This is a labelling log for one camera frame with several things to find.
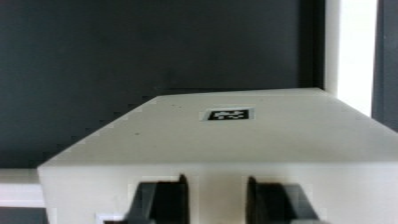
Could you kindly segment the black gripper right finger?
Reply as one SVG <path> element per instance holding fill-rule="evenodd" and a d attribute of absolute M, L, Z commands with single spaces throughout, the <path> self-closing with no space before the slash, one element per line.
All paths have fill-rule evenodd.
<path fill-rule="evenodd" d="M 318 224 L 319 217 L 298 184 L 247 181 L 247 224 Z"/>

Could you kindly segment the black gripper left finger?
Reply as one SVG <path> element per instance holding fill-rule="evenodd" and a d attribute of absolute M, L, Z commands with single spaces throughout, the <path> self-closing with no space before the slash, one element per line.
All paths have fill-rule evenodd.
<path fill-rule="evenodd" d="M 188 181 L 142 182 L 136 187 L 128 224 L 190 224 Z"/>

